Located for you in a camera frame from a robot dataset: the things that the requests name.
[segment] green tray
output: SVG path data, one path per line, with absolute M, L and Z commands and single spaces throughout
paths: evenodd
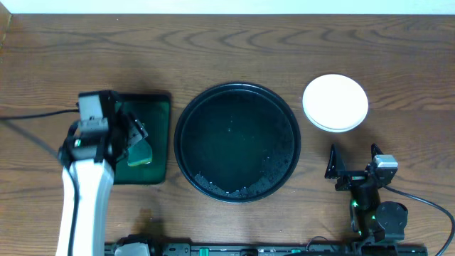
M 116 165 L 114 184 L 153 185 L 164 181 L 168 153 L 169 112 L 167 95 L 121 95 L 124 111 L 133 112 L 149 134 L 145 139 L 151 146 L 152 162 L 128 166 L 128 157 Z

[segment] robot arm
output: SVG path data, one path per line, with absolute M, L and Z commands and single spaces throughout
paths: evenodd
M 121 107 L 116 110 L 117 102 L 121 99 L 113 91 L 79 95 L 80 120 L 70 127 L 59 150 L 64 202 L 57 256 L 104 255 L 117 158 L 148 135 L 132 114 Z

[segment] white cap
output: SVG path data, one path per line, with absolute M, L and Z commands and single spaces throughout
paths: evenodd
M 354 80 L 322 75 L 305 88 L 302 105 L 308 119 L 328 132 L 346 132 L 358 126 L 368 112 L 365 91 Z

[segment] green object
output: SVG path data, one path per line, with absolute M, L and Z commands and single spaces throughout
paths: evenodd
M 208 256 L 208 248 L 199 249 L 199 256 Z
M 149 135 L 129 149 L 130 156 L 117 163 L 114 184 L 159 184 L 164 181 L 166 175 L 171 109 L 169 98 L 166 95 L 122 97 L 124 111 L 133 112 Z
M 128 166 L 150 164 L 152 157 L 151 147 L 147 140 L 143 139 L 128 149 Z

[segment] black plate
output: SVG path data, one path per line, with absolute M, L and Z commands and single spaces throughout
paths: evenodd
M 174 150 L 183 175 L 200 192 L 246 203 L 274 193 L 291 176 L 300 155 L 299 125 L 271 90 L 224 84 L 185 108 Z

